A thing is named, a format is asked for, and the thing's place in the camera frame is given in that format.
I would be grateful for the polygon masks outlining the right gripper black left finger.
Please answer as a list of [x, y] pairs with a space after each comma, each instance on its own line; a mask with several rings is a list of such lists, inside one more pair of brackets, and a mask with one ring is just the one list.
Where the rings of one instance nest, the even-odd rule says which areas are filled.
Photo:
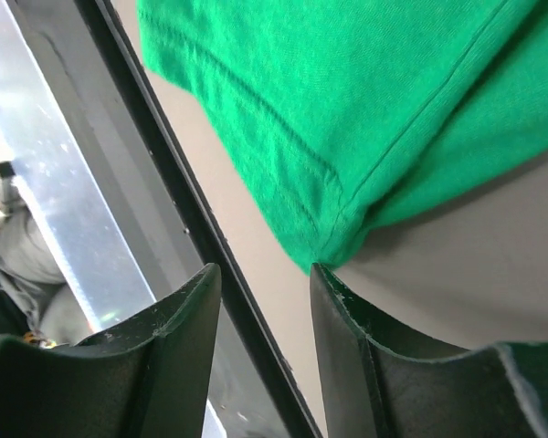
[[221, 273], [75, 346], [0, 335], [0, 437], [198, 437], [216, 343]]

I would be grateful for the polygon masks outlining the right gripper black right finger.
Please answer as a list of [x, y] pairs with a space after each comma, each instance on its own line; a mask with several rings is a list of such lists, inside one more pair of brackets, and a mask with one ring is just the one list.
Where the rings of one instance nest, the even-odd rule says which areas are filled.
[[310, 293], [331, 437], [548, 437], [548, 342], [448, 344], [318, 264]]

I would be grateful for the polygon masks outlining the green t-shirt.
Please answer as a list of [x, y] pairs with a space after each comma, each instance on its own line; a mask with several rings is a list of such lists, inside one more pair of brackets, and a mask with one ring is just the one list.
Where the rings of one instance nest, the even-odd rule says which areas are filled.
[[548, 1], [140, 1], [303, 271], [548, 151]]

